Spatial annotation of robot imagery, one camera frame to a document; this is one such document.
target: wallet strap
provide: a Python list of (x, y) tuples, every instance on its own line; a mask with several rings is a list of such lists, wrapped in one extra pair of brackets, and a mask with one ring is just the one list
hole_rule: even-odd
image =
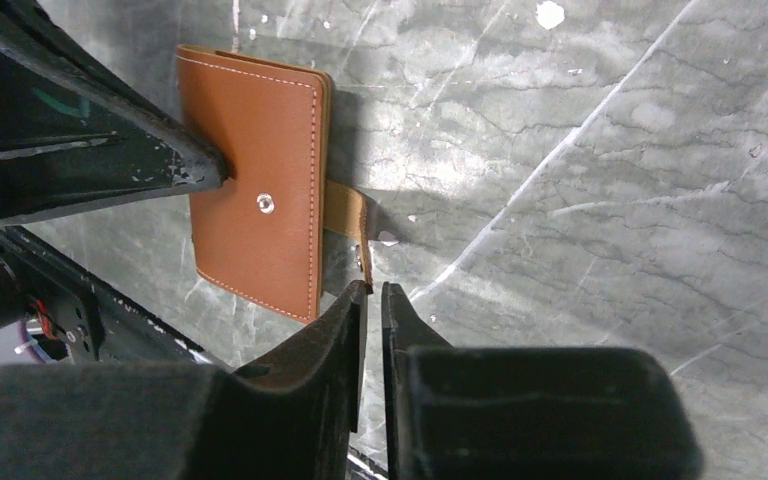
[(372, 255), (369, 252), (366, 198), (357, 190), (325, 181), (324, 225), (327, 230), (355, 239), (360, 245), (360, 266), (372, 293)]

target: gray marble tabletop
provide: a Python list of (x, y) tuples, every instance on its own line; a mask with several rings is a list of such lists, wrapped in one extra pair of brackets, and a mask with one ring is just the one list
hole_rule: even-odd
[[(328, 72), (329, 176), (398, 241), (377, 282), (456, 345), (652, 353), (706, 478), (768, 479), (768, 1), (41, 3), (173, 115), (178, 43)], [(185, 198), (31, 226), (231, 364), (300, 328), (200, 280), (189, 228)], [(386, 465), (378, 305), (352, 443)]]

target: white stitching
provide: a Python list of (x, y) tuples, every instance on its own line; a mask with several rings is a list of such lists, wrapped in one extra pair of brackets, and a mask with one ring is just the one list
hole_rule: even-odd
[[(308, 225), (308, 256), (309, 256), (308, 262), (309, 263), (308, 263), (308, 276), (307, 276), (307, 311), (308, 311), (308, 317), (312, 318), (313, 317), (313, 203), (314, 203), (313, 202), (313, 193), (314, 193), (314, 187), (316, 185), (316, 178), (315, 178), (316, 177), (316, 166), (315, 166), (315, 161), (314, 161), (314, 159), (316, 158), (316, 97), (317, 97), (316, 89), (313, 88), (313, 85), (308, 85), (306, 83), (291, 82), (289, 80), (281, 80), (279, 78), (267, 77), (265, 75), (258, 75), (256, 73), (242, 72), (240, 70), (235, 70), (233, 68), (223, 67), (221, 65), (214, 65), (214, 64), (202, 62), (202, 61), (199, 61), (199, 60), (193, 60), (191, 58), (182, 57), (180, 55), (175, 55), (175, 56), (177, 58), (185, 61), (185, 62), (196, 63), (196, 64), (204, 65), (204, 66), (210, 67), (210, 68), (216, 68), (216, 69), (219, 69), (219, 70), (225, 70), (225, 71), (228, 71), (228, 72), (231, 72), (231, 73), (239, 73), (241, 75), (247, 75), (249, 77), (259, 78), (261, 80), (271, 80), (273, 82), (284, 83), (284, 84), (287, 84), (287, 85), (297, 85), (297, 86), (300, 86), (300, 87), (306, 87), (306, 88), (311, 89), (311, 91), (313, 92), (313, 102), (312, 102), (312, 105), (311, 105), (311, 108), (310, 108), (310, 122), (311, 122), (311, 127), (310, 127), (310, 222), (309, 222), (309, 225)], [(271, 309), (273, 309), (275, 311), (278, 311), (278, 312), (281, 312), (281, 313), (283, 313), (285, 315), (289, 315), (290, 317), (293, 317), (295, 319), (305, 320), (304, 318), (302, 318), (299, 315), (292, 314), (290, 312), (286, 312), (284, 310), (281, 310), (280, 308), (277, 308), (277, 307), (275, 307), (273, 305), (270, 305), (270, 304), (264, 302), (263, 300), (258, 300), (256, 298), (253, 298), (253, 297), (251, 297), (249, 295), (246, 295), (246, 294), (240, 292), (239, 290), (237, 290), (237, 289), (235, 289), (233, 287), (225, 285), (224, 283), (220, 282), (219, 280), (216, 280), (215, 278), (211, 277), (210, 275), (207, 275), (206, 273), (204, 273), (198, 267), (196, 267), (196, 270), (203, 277), (207, 278), (208, 280), (216, 283), (217, 285), (219, 285), (219, 286), (221, 286), (223, 288), (226, 288), (226, 289), (236, 293), (237, 295), (240, 295), (241, 297), (243, 297), (243, 298), (245, 298), (245, 299), (247, 299), (249, 301), (252, 301), (252, 302), (255, 302), (257, 304), (263, 305), (265, 307), (271, 308)]]

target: marble surface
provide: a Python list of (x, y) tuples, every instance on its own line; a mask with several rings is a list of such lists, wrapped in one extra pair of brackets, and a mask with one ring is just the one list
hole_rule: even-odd
[[(768, 1), (43, 0), (177, 114), (177, 43), (315, 66), (377, 282), (457, 345), (622, 345), (673, 375), (706, 478), (768, 478)], [(183, 198), (32, 225), (239, 365), (299, 326), (198, 279)], [(358, 274), (326, 236), (326, 294)], [(362, 430), (385, 462), (378, 299)]]

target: leather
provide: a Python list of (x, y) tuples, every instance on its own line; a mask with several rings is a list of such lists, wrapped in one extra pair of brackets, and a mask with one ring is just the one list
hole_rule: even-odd
[[(326, 196), (328, 75), (203, 47), (179, 46), (177, 58), (184, 122), (229, 162), (221, 189), (190, 196), (199, 274), (310, 323), (319, 313), (328, 227), (361, 243), (371, 285), (364, 197), (333, 182), (333, 198)], [(257, 204), (263, 193), (273, 199), (270, 214)]]

